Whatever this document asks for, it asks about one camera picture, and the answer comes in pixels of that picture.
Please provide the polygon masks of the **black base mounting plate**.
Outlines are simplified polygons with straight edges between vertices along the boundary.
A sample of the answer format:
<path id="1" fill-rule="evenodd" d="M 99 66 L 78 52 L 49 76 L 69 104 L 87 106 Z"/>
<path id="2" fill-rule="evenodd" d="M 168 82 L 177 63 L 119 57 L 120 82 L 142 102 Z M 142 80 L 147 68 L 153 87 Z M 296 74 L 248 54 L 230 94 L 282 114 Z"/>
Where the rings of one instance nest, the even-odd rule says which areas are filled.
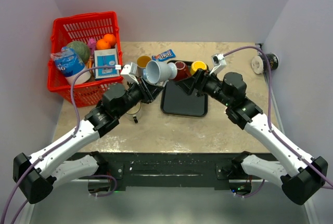
<path id="1" fill-rule="evenodd" d="M 285 169 L 268 153 L 77 153 L 53 172 L 54 187 L 104 179 L 91 193 L 128 187 L 194 187 L 229 190 L 232 180 L 264 179 L 281 185 Z"/>

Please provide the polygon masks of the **pink toy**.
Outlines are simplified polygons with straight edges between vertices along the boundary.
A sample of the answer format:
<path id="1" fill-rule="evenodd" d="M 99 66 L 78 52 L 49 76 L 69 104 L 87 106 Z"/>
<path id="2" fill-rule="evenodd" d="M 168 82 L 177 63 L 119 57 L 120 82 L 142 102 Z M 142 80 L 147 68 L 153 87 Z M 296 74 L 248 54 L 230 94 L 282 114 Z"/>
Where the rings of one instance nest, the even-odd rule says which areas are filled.
<path id="1" fill-rule="evenodd" d="M 96 50 L 96 44 L 97 44 L 97 41 L 94 38 L 90 38 L 87 42 L 87 45 L 91 51 L 91 56 L 94 55 L 94 52 Z"/>

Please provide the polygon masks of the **green melon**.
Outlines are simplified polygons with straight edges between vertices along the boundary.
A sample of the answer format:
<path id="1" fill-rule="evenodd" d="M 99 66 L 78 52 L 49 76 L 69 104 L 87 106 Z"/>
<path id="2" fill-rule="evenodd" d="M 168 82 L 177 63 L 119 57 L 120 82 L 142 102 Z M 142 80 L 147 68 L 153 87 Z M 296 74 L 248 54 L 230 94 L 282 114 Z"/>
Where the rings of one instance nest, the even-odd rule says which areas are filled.
<path id="1" fill-rule="evenodd" d="M 88 62 L 91 55 L 91 50 L 85 42 L 72 41 L 68 43 L 66 47 L 73 49 L 84 63 Z"/>

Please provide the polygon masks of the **blue butterfly mug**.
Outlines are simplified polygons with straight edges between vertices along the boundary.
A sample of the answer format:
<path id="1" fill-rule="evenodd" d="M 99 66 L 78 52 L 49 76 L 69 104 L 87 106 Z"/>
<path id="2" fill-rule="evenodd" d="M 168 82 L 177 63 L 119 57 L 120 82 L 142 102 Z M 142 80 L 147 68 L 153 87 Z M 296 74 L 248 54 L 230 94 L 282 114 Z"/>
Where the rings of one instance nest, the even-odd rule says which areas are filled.
<path id="1" fill-rule="evenodd" d="M 143 76 L 143 72 L 146 68 L 146 65 L 151 60 L 152 58 L 150 56 L 140 56 L 139 58 L 137 58 L 136 63 L 137 63 L 138 76 Z"/>

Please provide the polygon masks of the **orange fruit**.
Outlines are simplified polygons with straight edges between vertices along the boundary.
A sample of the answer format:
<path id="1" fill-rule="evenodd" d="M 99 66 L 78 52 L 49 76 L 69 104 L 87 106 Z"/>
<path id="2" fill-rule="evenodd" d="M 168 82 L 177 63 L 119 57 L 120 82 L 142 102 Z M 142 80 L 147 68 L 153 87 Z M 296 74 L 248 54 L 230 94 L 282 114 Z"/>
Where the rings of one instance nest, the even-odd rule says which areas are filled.
<path id="1" fill-rule="evenodd" d="M 104 38 L 102 38 L 96 42 L 97 50 L 106 50 L 106 49 L 110 49 L 110 48 L 111 48 L 110 43 L 107 40 L 105 40 Z"/>
<path id="2" fill-rule="evenodd" d="M 114 47 L 117 43 L 117 38 L 114 34 L 105 34 L 103 39 L 110 44 L 111 47 Z"/>

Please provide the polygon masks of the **cream white mug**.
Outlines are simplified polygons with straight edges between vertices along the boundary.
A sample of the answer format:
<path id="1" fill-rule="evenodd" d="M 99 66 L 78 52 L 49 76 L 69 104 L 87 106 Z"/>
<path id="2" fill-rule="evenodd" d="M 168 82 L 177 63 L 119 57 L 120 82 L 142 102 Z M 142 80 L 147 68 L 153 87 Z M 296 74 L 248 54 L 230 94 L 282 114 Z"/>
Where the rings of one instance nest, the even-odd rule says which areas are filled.
<path id="1" fill-rule="evenodd" d="M 139 119 L 142 116 L 142 103 L 139 102 L 135 106 L 133 106 L 131 109 L 129 109 L 125 116 L 128 120 L 134 122 L 135 124 L 138 124 Z"/>

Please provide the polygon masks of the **black tray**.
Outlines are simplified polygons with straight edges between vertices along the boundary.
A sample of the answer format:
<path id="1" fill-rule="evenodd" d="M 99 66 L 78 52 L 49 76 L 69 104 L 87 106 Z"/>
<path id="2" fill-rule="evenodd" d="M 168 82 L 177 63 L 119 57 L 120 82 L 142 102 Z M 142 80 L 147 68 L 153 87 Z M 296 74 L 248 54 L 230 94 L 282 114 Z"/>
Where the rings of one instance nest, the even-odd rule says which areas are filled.
<path id="1" fill-rule="evenodd" d="M 208 112 L 208 96 L 197 97 L 196 92 L 187 95 L 173 80 L 168 81 L 162 92 L 161 111 L 169 115 L 204 117 Z"/>

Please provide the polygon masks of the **light grey mug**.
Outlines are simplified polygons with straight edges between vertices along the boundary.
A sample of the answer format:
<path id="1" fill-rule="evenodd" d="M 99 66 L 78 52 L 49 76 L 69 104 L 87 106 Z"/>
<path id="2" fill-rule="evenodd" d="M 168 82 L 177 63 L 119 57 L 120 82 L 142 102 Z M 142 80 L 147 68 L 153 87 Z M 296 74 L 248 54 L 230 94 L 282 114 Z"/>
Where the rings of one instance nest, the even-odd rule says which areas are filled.
<path id="1" fill-rule="evenodd" d="M 158 84 L 173 80 L 177 76 L 177 67 L 174 63 L 165 63 L 151 60 L 146 65 L 146 78 L 151 84 Z"/>

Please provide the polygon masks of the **blue candy packet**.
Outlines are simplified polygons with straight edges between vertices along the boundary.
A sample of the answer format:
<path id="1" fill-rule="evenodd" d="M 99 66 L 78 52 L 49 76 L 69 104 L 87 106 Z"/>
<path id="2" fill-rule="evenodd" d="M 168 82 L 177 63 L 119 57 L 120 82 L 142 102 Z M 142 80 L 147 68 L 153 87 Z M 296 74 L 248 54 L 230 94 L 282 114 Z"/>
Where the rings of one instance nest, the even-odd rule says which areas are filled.
<path id="1" fill-rule="evenodd" d="M 175 57 L 176 57 L 176 55 L 173 52 L 173 50 L 169 49 L 156 56 L 152 56 L 151 58 L 152 58 L 152 60 L 155 60 L 155 61 L 164 62 L 166 60 L 169 60 L 169 59 L 172 59 Z"/>

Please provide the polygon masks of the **blue white box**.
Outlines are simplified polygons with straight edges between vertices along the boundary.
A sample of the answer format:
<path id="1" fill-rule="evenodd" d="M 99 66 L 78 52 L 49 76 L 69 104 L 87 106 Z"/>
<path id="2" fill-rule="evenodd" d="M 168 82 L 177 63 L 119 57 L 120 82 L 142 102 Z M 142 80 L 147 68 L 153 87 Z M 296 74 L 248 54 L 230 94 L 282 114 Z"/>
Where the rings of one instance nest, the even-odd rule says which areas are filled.
<path id="1" fill-rule="evenodd" d="M 103 69 L 96 69 L 94 76 L 96 80 L 103 80 L 105 78 L 114 78 L 120 75 L 115 67 L 118 65 L 118 52 L 116 48 L 95 50 L 94 51 L 94 66 L 104 67 Z"/>

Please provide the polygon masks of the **dark red mug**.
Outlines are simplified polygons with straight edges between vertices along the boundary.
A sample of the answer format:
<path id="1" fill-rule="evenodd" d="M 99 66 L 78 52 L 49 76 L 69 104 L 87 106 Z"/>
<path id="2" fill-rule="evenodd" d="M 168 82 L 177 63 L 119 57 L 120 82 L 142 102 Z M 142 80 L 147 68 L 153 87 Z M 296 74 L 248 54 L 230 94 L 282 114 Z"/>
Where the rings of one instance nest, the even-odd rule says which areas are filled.
<path id="1" fill-rule="evenodd" d="M 177 75 L 173 79 L 174 81 L 180 81 L 186 78 L 191 77 L 191 73 L 188 69 L 188 66 L 183 61 L 177 61 L 175 62 L 176 68 L 177 68 Z"/>

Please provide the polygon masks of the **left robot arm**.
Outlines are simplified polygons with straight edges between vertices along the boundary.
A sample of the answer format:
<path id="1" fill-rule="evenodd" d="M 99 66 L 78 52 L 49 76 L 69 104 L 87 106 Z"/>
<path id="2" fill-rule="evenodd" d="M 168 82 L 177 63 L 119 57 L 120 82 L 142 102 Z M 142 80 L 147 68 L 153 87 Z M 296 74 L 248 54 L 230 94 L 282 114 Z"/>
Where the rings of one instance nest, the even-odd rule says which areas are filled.
<path id="1" fill-rule="evenodd" d="M 119 119 L 138 103 L 152 103 L 163 91 L 143 78 L 128 89 L 112 84 L 83 120 L 71 131 L 38 152 L 18 154 L 13 162 L 13 180 L 29 203 L 45 199 L 53 190 L 58 166 L 84 146 L 113 130 Z"/>

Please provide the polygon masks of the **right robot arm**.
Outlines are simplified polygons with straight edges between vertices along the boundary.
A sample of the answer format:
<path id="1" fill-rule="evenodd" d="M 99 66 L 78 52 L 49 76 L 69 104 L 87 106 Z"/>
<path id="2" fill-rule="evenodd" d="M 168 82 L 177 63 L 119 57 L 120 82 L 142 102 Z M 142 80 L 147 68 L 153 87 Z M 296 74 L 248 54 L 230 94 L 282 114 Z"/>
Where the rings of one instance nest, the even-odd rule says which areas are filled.
<path id="1" fill-rule="evenodd" d="M 197 90 L 226 106 L 228 119 L 263 144 L 277 159 L 266 161 L 243 152 L 234 161 L 232 173 L 243 179 L 253 175 L 280 187 L 285 196 L 303 205 L 325 184 L 328 162 L 321 156 L 314 158 L 300 149 L 246 96 L 247 85 L 239 73 L 228 72 L 222 80 L 215 74 L 199 69 L 193 76 L 176 82 L 186 94 Z"/>

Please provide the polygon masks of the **yellow mug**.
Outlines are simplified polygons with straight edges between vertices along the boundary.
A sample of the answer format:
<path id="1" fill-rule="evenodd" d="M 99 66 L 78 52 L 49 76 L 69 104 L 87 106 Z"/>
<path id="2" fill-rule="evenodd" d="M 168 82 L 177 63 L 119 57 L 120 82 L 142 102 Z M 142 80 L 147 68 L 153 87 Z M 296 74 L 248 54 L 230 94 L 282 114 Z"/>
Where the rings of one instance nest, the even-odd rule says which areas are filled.
<path id="1" fill-rule="evenodd" d="M 190 67 L 190 74 L 194 75 L 198 69 L 206 70 L 208 66 L 203 61 L 194 61 Z"/>

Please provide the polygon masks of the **red plastic basket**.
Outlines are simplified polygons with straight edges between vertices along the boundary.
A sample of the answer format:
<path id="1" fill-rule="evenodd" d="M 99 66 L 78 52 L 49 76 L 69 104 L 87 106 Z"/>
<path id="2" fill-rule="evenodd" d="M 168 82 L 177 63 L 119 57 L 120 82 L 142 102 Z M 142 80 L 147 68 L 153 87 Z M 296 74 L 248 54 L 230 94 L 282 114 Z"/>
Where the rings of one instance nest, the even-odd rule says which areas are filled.
<path id="1" fill-rule="evenodd" d="M 71 41 L 83 41 L 86 43 L 90 38 L 99 40 L 108 33 L 113 34 L 117 39 L 118 64 L 122 65 L 119 26 L 117 14 L 114 11 L 93 12 L 54 20 L 53 31 L 50 37 L 52 43 L 51 52 L 59 52 L 62 47 Z M 73 95 L 76 106 L 79 108 L 96 105 L 102 94 L 112 83 L 121 83 L 122 81 L 123 78 L 117 76 L 75 85 Z M 67 101 L 71 101 L 71 86 L 55 67 L 52 60 L 48 62 L 47 88 Z"/>

